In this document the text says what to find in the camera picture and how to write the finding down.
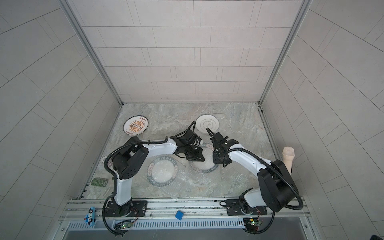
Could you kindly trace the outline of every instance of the black cable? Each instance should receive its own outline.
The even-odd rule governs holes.
[[[108,196],[105,201],[104,201],[104,205],[103,205],[103,214],[102,214],[102,219],[103,219],[103,223],[104,223],[104,226],[107,228],[107,230],[109,232],[111,232],[112,234],[114,234],[115,236],[123,236],[124,234],[126,234],[128,232],[127,231],[124,231],[124,232],[116,232],[115,230],[111,229],[109,227],[109,225],[107,224],[107,221],[105,220],[105,207],[107,206],[107,202],[109,199],[112,199],[115,195],[116,195],[116,191],[117,191],[117,175],[116,173],[110,169],[108,167],[108,161],[111,159],[111,157],[115,156],[120,150],[122,150],[123,148],[127,148],[127,147],[131,147],[131,146],[134,146],[134,145],[140,145],[140,144],[162,144],[162,143],[166,143],[168,141],[168,137],[166,137],[165,140],[163,141],[159,141],[159,142],[151,142],[151,141],[147,141],[147,142],[144,142],[144,141],[137,141],[137,142],[130,142],[128,144],[125,144],[121,147],[118,147],[116,148],[113,152],[111,152],[107,157],[106,159],[104,160],[104,168],[105,170],[107,170],[107,172],[109,172],[110,174],[112,174],[113,176],[113,193],[112,195]]]
[[[271,165],[269,165],[268,163],[266,163],[263,159],[259,158],[256,154],[254,154],[253,152],[251,151],[248,151],[244,148],[232,148],[232,149],[229,149],[228,151],[226,151],[225,153],[223,153],[223,155],[226,155],[230,152],[234,152],[234,151],[241,151],[241,152],[245,152],[245,153],[248,153],[249,155],[251,155],[252,157],[256,158],[261,164],[263,164],[264,166],[266,166],[268,168],[268,170],[271,170],[274,174],[276,174],[278,176],[278,178],[280,178],[288,187],[289,189],[293,192],[293,194],[295,195],[297,201],[299,202],[299,205],[298,206],[292,206],[292,205],[285,205],[286,208],[288,209],[293,209],[293,210],[301,210],[303,209],[304,207],[304,204],[303,204],[303,200],[301,199],[299,193],[296,191],[296,189],[283,177],[283,175],[281,173],[279,173],[279,171],[277,171],[276,169],[274,169]]]
[[[272,212],[271,220],[269,221],[268,225],[265,228],[261,229],[260,231],[255,231],[255,232],[254,231],[249,231],[249,230],[246,230],[246,229],[243,229],[243,231],[245,231],[246,233],[251,233],[251,234],[263,233],[263,232],[267,231],[268,228],[272,225],[274,219],[275,219],[275,212]]]

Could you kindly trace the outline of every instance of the gray wall tile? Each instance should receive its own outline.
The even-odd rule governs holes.
[[[280,48],[251,48],[245,65],[272,67],[276,64],[280,51]]]
[[[0,74],[11,80],[55,47],[36,20],[5,32],[0,36]]]
[[[107,48],[156,47],[151,27],[100,26],[98,30]]]
[[[327,193],[327,197],[335,210],[349,240],[369,239],[377,234],[371,220],[353,194],[349,186]],[[351,222],[353,216],[359,215],[361,225],[359,228]]]
[[[74,1],[84,26],[133,26],[126,1]]]
[[[59,124],[59,121],[53,117],[49,112],[45,111],[39,104],[36,104],[32,111],[39,115],[42,119],[44,119],[46,122],[51,124],[53,127],[56,127]]]
[[[31,161],[31,164],[40,167],[44,170],[47,170],[48,172],[55,173],[56,170],[59,168],[58,165],[51,163],[50,161],[45,160],[42,157],[39,157],[35,155]]]
[[[239,66],[243,50],[241,48],[202,48],[201,66]]]
[[[169,67],[131,67],[136,82],[172,82]]]
[[[369,218],[372,221],[382,220],[384,192],[377,189],[384,188],[384,175],[377,165],[350,132],[339,137],[327,148]]]
[[[49,0],[4,0],[0,5],[0,15],[14,28],[58,8],[57,2]]]
[[[93,79],[97,76],[98,71],[95,68],[91,58],[87,56],[84,58],[79,64],[78,67],[80,68],[81,72],[84,74],[84,76],[88,79],[88,82],[92,82]]]
[[[79,110],[72,106],[37,155],[60,165],[86,120]]]
[[[158,48],[209,48],[211,39],[210,28],[154,27],[152,34]]]
[[[372,102],[378,107],[381,108],[384,106],[384,90],[381,91],[378,95],[376,95],[373,99]]]
[[[359,142],[384,130],[383,112],[331,65],[325,67],[313,86]]]
[[[88,55],[88,53],[85,50],[83,44],[80,42],[79,37],[77,35],[74,35],[73,37],[70,38],[70,40],[74,45],[74,47],[76,48],[77,52],[80,54],[80,56],[82,58],[85,58]]]
[[[308,80],[304,80],[295,98],[320,138],[341,124],[341,120]]]
[[[86,118],[89,118],[89,113],[87,112],[87,110],[85,110],[85,108],[79,103],[79,101],[76,100],[76,102],[73,104],[73,106],[75,108],[77,108],[77,110],[79,110],[81,112],[81,114],[86,117]]]
[[[261,67],[223,67],[221,81],[256,82],[261,69]]]
[[[384,236],[384,221],[373,222],[380,236]]]
[[[332,26],[332,22],[309,10],[297,35],[317,50]]]
[[[0,212],[7,216],[0,219],[0,231],[4,239],[16,238],[18,231],[13,230],[15,223],[25,223],[52,176],[52,173],[31,164],[20,175],[0,202]]]
[[[39,102],[39,105],[61,120],[86,86],[74,70],[60,80]]]
[[[307,161],[307,155],[305,153],[301,154],[300,156],[295,154],[296,159],[293,161],[293,164],[298,167],[303,162]]]
[[[276,92],[276,97],[287,115],[288,121],[290,124],[293,124],[303,110],[284,82],[282,82],[279,90]]]
[[[147,0],[135,4],[141,26],[194,26],[192,1]]]
[[[16,240],[41,239],[47,230],[52,218],[30,215],[21,228]]]
[[[81,59],[71,41],[66,41],[23,72],[48,93]]]
[[[328,182],[323,183],[321,186],[323,187],[324,192],[327,193],[327,192],[339,189],[341,187],[348,186],[348,183],[343,177],[343,175],[341,175],[340,177],[334,178],[332,180],[329,180]]]
[[[331,142],[335,141],[338,137],[346,133],[348,128],[344,125],[344,123],[341,123],[339,126],[337,126],[335,129],[333,129],[330,133],[328,133],[325,137],[323,137],[321,140],[323,141],[325,146],[328,146]]]
[[[268,103],[269,108],[271,109],[272,115],[276,115],[276,113],[281,108],[280,103],[276,98],[276,95],[273,93],[273,91],[269,91],[265,99]]]
[[[77,101],[87,110],[88,113],[91,113],[107,88],[108,87],[104,80],[98,74],[79,96]]]
[[[375,24],[383,16],[382,1],[327,1],[321,11],[321,16],[364,39]]]
[[[240,82],[237,93],[262,94],[265,83],[261,82]]]
[[[288,56],[311,83],[327,65],[327,62],[299,37],[295,37]]]
[[[264,31],[265,28],[212,28],[210,47],[258,48]]]
[[[105,67],[105,70],[111,82],[135,82],[129,77],[126,67]]]
[[[242,102],[244,94],[207,94],[208,102]]]
[[[44,19],[61,42],[64,42],[75,35],[71,24],[61,9],[44,15]]]
[[[261,48],[282,48],[291,28],[265,28]]]
[[[102,145],[96,140],[92,142],[89,151],[85,155],[84,159],[82,159],[81,164],[78,167],[78,171],[74,176],[73,181],[70,183],[66,195],[72,197],[79,197],[81,195],[81,191],[86,185],[86,181],[91,174],[93,165],[99,162],[96,157],[99,155],[101,147]]]
[[[34,112],[29,112],[0,142],[0,195],[5,196],[53,129]]]
[[[127,0],[127,3],[128,3],[129,11],[131,13],[133,24],[135,26],[141,26],[139,15],[137,14],[137,10],[136,10],[135,1],[134,0]]]
[[[121,94],[154,94],[152,83],[116,83]]]
[[[2,16],[0,16],[0,29],[5,32],[11,30],[12,27],[4,20]]]
[[[57,210],[58,209],[54,207],[36,204],[31,214],[43,217],[54,217]]]
[[[125,95],[124,97],[129,100],[130,102],[167,102],[167,95],[166,94],[130,94],[129,98],[128,95]]]
[[[23,73],[1,87],[0,139],[3,139],[43,96],[44,92]]]
[[[160,94],[195,93],[194,82],[158,82],[157,87]]]
[[[85,77],[84,73],[80,70],[79,66],[76,66],[73,68],[73,70],[76,72],[77,76],[83,81],[85,86],[89,85],[88,79]]]
[[[340,28],[322,56],[367,98],[384,89],[384,53]]]
[[[107,108],[111,108],[112,103],[116,100],[114,94],[110,89],[107,89],[103,96],[101,97],[103,103],[107,106]]]
[[[308,118],[295,129],[295,133],[320,183],[341,175],[340,170]]]
[[[152,66],[194,66],[193,48],[148,48]]]
[[[216,81],[217,67],[176,67],[177,81]]]
[[[234,82],[201,82],[200,93],[233,93]]]
[[[86,144],[91,145],[106,115],[107,112],[101,107],[100,104],[97,104],[79,132],[78,137]]]
[[[103,120],[103,122],[99,128],[99,131],[97,132],[97,134],[95,136],[95,139],[99,143],[104,143],[105,140],[107,139],[108,134],[109,134],[109,130],[110,130],[110,128],[114,122],[114,119],[115,119],[118,111],[119,111],[119,105],[116,101],[114,101],[111,108],[107,112],[107,116],[105,116],[105,118],[104,118],[104,120]]]
[[[332,209],[327,196],[322,189],[309,161],[305,161],[298,166],[297,172],[304,185],[308,198],[316,212],[316,216],[321,226],[339,225],[340,222]]]
[[[347,237],[341,225],[323,227],[326,237]]]
[[[141,48],[98,48],[106,66],[146,66]]]
[[[75,143],[71,146],[60,167],[57,169],[51,182],[41,196],[38,202],[39,204],[55,208],[60,206],[60,203],[71,185],[86,153],[87,152],[84,151],[84,149]]]
[[[105,43],[100,35],[100,32],[96,26],[84,26],[83,30],[87,35],[92,47],[94,48],[105,48]]]
[[[288,56],[285,57],[284,62],[279,70],[279,74],[291,91],[302,75],[300,69],[292,62]]]
[[[202,1],[201,26],[249,26],[254,2]]]
[[[279,127],[281,136],[284,139],[285,144],[288,147],[293,147],[295,150],[295,156],[301,156],[304,153],[303,148],[300,145],[299,140],[293,131],[291,124],[289,123],[285,113],[283,112],[280,117],[276,120],[276,124]]]
[[[52,40],[52,42],[56,46],[59,46],[61,44],[61,41],[57,38],[55,32],[52,30],[52,28],[49,26],[47,21],[44,19],[44,16],[36,18],[36,20],[39,22],[39,24],[44,29],[44,31],[48,34],[48,36]]]
[[[301,2],[264,1],[256,26],[291,27]]]
[[[377,166],[384,171],[384,132],[379,133],[378,135],[368,139],[362,143],[362,147],[367,151],[372,160],[377,164]]]

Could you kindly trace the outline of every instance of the blue block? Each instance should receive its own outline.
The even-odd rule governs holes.
[[[181,219],[183,218],[183,215],[184,213],[180,212],[180,211],[177,211],[176,215],[175,215],[175,218],[179,219],[181,221]]]

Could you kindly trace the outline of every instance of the enclosure wall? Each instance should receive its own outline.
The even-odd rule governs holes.
[[[384,236],[383,16],[383,1],[314,0],[262,104],[323,238]]]
[[[0,103],[0,238],[42,239],[119,109],[56,0],[0,1]]]
[[[68,3],[123,102],[255,102],[302,2]]]

